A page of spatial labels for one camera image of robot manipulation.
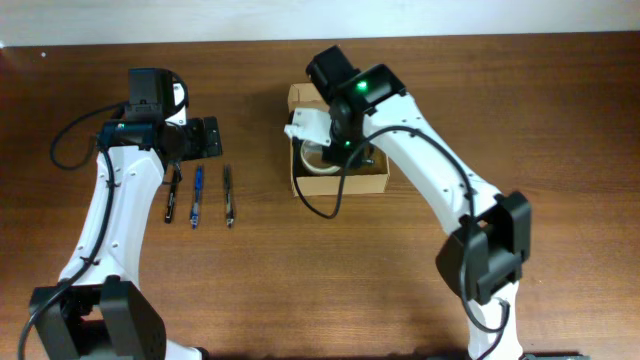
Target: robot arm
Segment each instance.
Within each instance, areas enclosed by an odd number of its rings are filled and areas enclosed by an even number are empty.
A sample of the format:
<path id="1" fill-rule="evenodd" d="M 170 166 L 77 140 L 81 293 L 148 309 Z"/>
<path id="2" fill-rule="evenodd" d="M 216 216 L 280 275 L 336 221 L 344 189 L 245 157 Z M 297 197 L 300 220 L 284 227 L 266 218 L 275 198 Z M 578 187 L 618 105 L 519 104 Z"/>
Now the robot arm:
<path id="1" fill-rule="evenodd" d="M 111 164 L 106 156 L 97 159 L 89 212 L 80 240 L 60 274 L 60 284 L 77 277 L 96 248 L 113 191 L 102 243 L 92 265 L 35 322 L 52 359 L 206 357 L 203 349 L 166 339 L 162 319 L 140 292 L 138 268 L 151 203 L 168 165 L 220 155 L 217 120 L 187 119 L 186 85 L 167 70 L 130 70 L 129 87 L 126 119 L 112 119 L 98 134 L 98 143 L 102 151 L 108 151 Z M 115 184 L 113 190 L 110 182 Z M 47 303 L 57 289 L 36 288 L 31 313 Z M 100 308 L 102 319 L 83 320 L 94 306 Z"/>
<path id="2" fill-rule="evenodd" d="M 508 321 L 497 346 L 499 333 L 486 333 L 469 321 L 468 352 L 472 359 L 518 359 L 522 347 L 515 327 L 515 295 L 521 265 L 529 252 L 530 207 L 515 193 L 505 198 L 466 166 L 435 133 L 420 113 L 404 85 L 378 65 L 365 73 L 353 69 L 337 47 L 319 54 L 307 68 L 314 85 L 330 104 L 329 113 L 298 108 L 285 133 L 292 139 L 310 140 L 324 147 L 323 160 L 344 166 L 344 159 L 358 159 L 354 146 L 383 129 L 408 127 L 431 138 L 446 151 L 466 174 L 471 184 L 477 220 L 469 221 L 469 190 L 452 162 L 432 144 L 407 131 L 387 131 L 371 143 L 386 153 L 416 186 L 433 208 L 449 240 L 436 263 L 438 270 L 460 295 L 458 274 L 465 236 L 470 236 L 466 293 L 475 318 L 488 328 L 501 325 L 501 301 L 509 306 Z M 355 166 L 364 161 L 356 160 Z"/>

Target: wire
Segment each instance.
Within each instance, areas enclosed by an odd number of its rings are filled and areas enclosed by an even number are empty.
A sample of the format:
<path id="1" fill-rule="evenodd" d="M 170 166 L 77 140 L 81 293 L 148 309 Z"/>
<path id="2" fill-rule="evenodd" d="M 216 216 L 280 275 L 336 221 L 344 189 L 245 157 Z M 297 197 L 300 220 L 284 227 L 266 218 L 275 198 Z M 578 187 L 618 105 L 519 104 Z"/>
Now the wire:
<path id="1" fill-rule="evenodd" d="M 69 125 L 65 126 L 62 130 L 60 130 L 60 132 L 56 135 L 56 137 L 53 138 L 53 141 L 51 141 L 51 147 L 49 148 L 49 157 L 51 158 L 51 162 L 53 162 L 53 164 L 57 167 L 59 167 L 62 170 L 76 170 L 84 165 L 87 164 L 87 162 L 89 162 L 89 159 L 91 159 L 91 154 L 93 154 L 93 147 L 94 147 L 94 142 L 93 142 L 93 138 L 89 138 L 89 149 L 87 150 L 87 154 L 84 156 L 84 159 L 82 159 L 81 162 L 79 162 L 78 164 L 75 165 L 64 165 L 58 162 L 58 160 L 56 159 L 56 146 L 58 146 L 58 142 L 60 141 L 60 139 L 62 139 L 62 137 L 69 132 L 69 130 L 71 130 L 74 126 L 78 125 L 79 123 L 87 120 L 90 117 L 93 117 L 95 115 L 98 115 L 100 113 L 103 113 L 105 111 L 109 111 L 112 109 L 118 109 L 115 113 L 119 113 L 120 110 L 119 108 L 127 105 L 129 102 L 128 101 L 121 101 L 119 103 L 116 104 L 112 104 L 109 106 L 105 106 L 103 108 L 100 108 L 98 110 L 94 110 L 90 113 L 84 114 L 82 116 L 80 116 L 79 118 L 73 120 L 72 122 L 69 123 Z"/>
<path id="2" fill-rule="evenodd" d="M 338 195 L 336 197 L 336 205 L 335 208 L 333 209 L 333 212 L 331 214 L 325 214 L 319 210 L 317 210 L 316 208 L 314 208 L 313 206 L 311 206 L 311 204 L 309 204 L 309 202 L 305 199 L 305 197 L 302 195 L 302 193 L 300 192 L 300 188 L 298 186 L 298 181 L 296 179 L 296 173 L 295 173 L 295 168 L 296 168 L 296 163 L 297 163 L 297 159 L 298 159 L 298 153 L 300 152 L 300 144 L 301 144 L 301 140 L 298 138 L 294 138 L 293 139 L 293 144 L 294 144 L 294 158 L 293 158 L 293 168 L 292 168 L 292 177 L 293 177 L 293 185 L 296 188 L 296 191 L 298 192 L 298 195 L 300 196 L 300 200 L 302 200 L 302 202 L 314 213 L 320 215 L 321 217 L 325 218 L 325 219 L 333 219 L 336 217 L 336 215 L 338 215 L 338 212 L 340 211 L 340 205 L 342 203 L 342 193 L 344 190 L 344 182 L 345 179 L 347 177 L 347 171 L 348 169 L 351 167 L 351 163 L 355 160 L 356 156 L 358 156 L 358 154 L 364 150 L 364 148 L 371 143 L 371 141 L 375 138 L 377 138 L 378 136 L 388 133 L 390 131 L 404 131 L 404 132 L 408 132 L 410 135 L 412 136 L 417 136 L 419 138 L 421 138 L 422 140 L 426 141 L 427 143 L 429 143 L 431 146 L 433 146 L 436 150 L 438 150 L 438 152 L 440 152 L 450 163 L 451 165 L 453 165 L 453 167 L 456 169 L 456 171 L 458 172 L 458 174 L 460 175 L 460 177 L 462 178 L 462 182 L 464 183 L 465 188 L 467 189 L 468 194 L 473 194 L 473 188 L 471 187 L 471 182 L 469 181 L 469 177 L 467 176 L 466 171 L 462 168 L 462 166 L 460 165 L 460 163 L 453 157 L 453 155 L 451 155 L 449 153 L 449 151 L 447 151 L 447 149 L 445 149 L 442 145 L 440 145 L 440 143 L 436 142 L 435 140 L 433 140 L 431 137 L 429 137 L 428 135 L 422 133 L 419 129 L 414 129 L 408 126 L 401 126 L 401 125 L 394 125 L 394 126 L 388 126 L 386 128 L 380 129 L 376 132 L 374 132 L 373 134 L 367 136 L 366 138 L 364 138 L 359 144 L 358 146 L 353 150 L 353 153 L 349 156 L 349 158 L 347 159 L 347 161 L 344 164 L 343 170 L 342 170 L 342 175 L 340 176 L 340 185 L 338 186 Z M 508 320 L 508 311 L 509 311 L 509 307 L 508 306 L 502 306 L 502 311 L 503 311 L 503 321 L 501 321 L 500 326 L 492 329 L 492 328 L 488 328 L 485 325 L 483 325 L 473 314 L 473 312 L 471 311 L 471 308 L 469 307 L 469 300 L 467 298 L 467 286 L 466 286 L 466 275 L 467 275 L 467 261 L 469 259 L 469 241 L 471 240 L 471 227 L 472 224 L 474 224 L 476 222 L 476 218 L 475 218 L 475 200 L 473 198 L 473 195 L 469 195 L 467 196 L 467 201 L 469 203 L 469 218 L 468 218 L 468 224 L 466 227 L 466 234 L 465 234 L 465 242 L 463 244 L 462 247 L 462 264 L 460 266 L 460 273 L 459 273 L 459 280 L 460 280 L 460 299 L 462 300 L 462 306 L 465 310 L 465 313 L 467 314 L 467 317 L 469 318 L 469 320 L 471 321 L 471 323 L 477 327 L 478 329 L 480 329 L 482 332 L 485 333 L 489 333 L 489 334 L 494 334 L 494 333 L 498 333 L 498 337 L 496 338 L 496 341 L 494 342 L 494 344 L 489 348 L 489 350 L 487 350 L 487 352 L 485 352 L 485 354 L 482 355 L 482 358 L 488 356 L 499 344 L 500 340 L 502 339 L 502 333 L 504 332 L 505 327 L 507 326 L 507 321 L 505 319 Z"/>
<path id="3" fill-rule="evenodd" d="M 91 250 L 88 258 L 83 258 L 84 264 L 82 267 L 69 279 L 63 280 L 58 284 L 55 289 L 55 292 L 49 299 L 40 305 L 31 315 L 27 323 L 22 328 L 22 332 L 20 333 L 20 340 L 18 342 L 18 360 L 24 360 L 24 352 L 27 344 L 27 338 L 29 336 L 29 331 L 35 325 L 36 322 L 40 319 L 42 314 L 44 314 L 47 309 L 49 309 L 52 305 L 54 305 L 64 293 L 69 290 L 71 285 L 76 282 L 79 278 L 81 278 L 87 270 L 94 265 L 96 256 L 100 251 L 100 247 L 102 246 L 102 242 L 104 240 L 104 236 L 107 232 L 107 225 L 109 224 L 109 217 L 111 216 L 111 207 L 113 205 L 113 196 L 115 192 L 115 176 L 113 172 L 113 163 L 111 162 L 111 157 L 109 156 L 109 149 L 101 148 L 100 152 L 104 156 L 105 162 L 107 164 L 107 170 L 109 172 L 109 179 L 107 180 L 107 187 L 109 188 L 109 192 L 107 195 L 107 204 L 105 205 L 104 215 L 102 218 L 102 225 L 100 226 L 100 232 L 98 233 L 98 238 L 96 239 L 96 243 Z"/>

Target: black joint housing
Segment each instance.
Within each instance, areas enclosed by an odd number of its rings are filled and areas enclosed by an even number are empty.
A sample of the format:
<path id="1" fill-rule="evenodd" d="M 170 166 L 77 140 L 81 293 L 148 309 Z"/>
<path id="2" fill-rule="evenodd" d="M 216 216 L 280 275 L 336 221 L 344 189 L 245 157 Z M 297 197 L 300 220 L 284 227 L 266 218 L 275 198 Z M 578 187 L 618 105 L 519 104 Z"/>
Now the black joint housing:
<path id="1" fill-rule="evenodd" d="M 36 288 L 29 310 L 56 287 Z M 100 320 L 85 320 L 94 306 Z M 130 281 L 109 276 L 101 285 L 72 286 L 35 324 L 50 359 L 164 359 L 167 337 L 158 313 Z"/>
<path id="2" fill-rule="evenodd" d="M 334 45 L 313 57 L 306 69 L 307 76 L 327 104 L 333 101 L 338 85 L 358 75 L 347 57 Z"/>
<path id="3" fill-rule="evenodd" d="M 404 96 L 404 84 L 385 65 L 360 72 L 333 46 L 316 55 L 307 66 L 307 75 L 324 101 L 331 116 L 331 146 L 323 147 L 322 160 L 344 165 L 356 145 L 362 141 L 365 115 L 373 115 L 375 106 L 393 95 Z M 365 164 L 359 156 L 353 168 Z"/>
<path id="4" fill-rule="evenodd" d="M 156 68 L 129 69 L 129 105 L 127 121 L 162 122 L 175 108 L 173 75 Z"/>
<path id="5" fill-rule="evenodd" d="M 460 296 L 463 245 L 471 231 L 466 294 L 468 300 L 481 305 L 507 283 L 522 278 L 522 264 L 529 259 L 531 249 L 531 205 L 527 199 L 514 192 L 497 201 L 475 222 L 465 222 L 453 232 L 436 257 L 438 272 Z"/>

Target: black pen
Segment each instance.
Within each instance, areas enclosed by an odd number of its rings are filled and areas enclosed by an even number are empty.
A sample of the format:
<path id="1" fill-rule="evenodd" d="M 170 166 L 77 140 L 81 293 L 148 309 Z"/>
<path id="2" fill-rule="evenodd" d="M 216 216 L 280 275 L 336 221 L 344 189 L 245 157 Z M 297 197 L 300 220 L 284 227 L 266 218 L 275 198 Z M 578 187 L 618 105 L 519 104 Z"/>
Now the black pen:
<path id="1" fill-rule="evenodd" d="M 231 203 L 231 165 L 224 166 L 224 198 L 227 205 L 227 227 L 231 228 L 235 221 Z"/>
<path id="2" fill-rule="evenodd" d="M 176 188 L 178 187 L 178 171 L 173 170 L 171 177 L 171 189 L 169 189 L 169 201 L 167 202 L 167 213 L 164 215 L 164 222 L 171 224 L 173 219 L 173 208 L 176 204 Z"/>

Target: white wall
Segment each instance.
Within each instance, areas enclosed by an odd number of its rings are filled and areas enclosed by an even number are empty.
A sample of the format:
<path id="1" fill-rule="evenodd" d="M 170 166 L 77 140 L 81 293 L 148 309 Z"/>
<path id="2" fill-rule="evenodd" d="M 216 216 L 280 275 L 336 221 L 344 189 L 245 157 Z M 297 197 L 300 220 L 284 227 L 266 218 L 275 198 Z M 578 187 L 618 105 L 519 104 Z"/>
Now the white wall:
<path id="1" fill-rule="evenodd" d="M 5 46 L 640 30 L 640 0 L 0 0 Z"/>

